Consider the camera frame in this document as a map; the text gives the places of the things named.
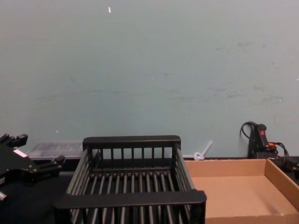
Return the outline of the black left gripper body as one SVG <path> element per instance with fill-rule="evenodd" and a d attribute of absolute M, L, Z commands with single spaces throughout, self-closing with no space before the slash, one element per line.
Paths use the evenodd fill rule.
<path fill-rule="evenodd" d="M 22 182 L 26 185 L 35 183 L 36 167 L 27 154 L 23 153 L 17 147 L 22 147 L 26 143 L 0 144 L 0 186 Z"/>

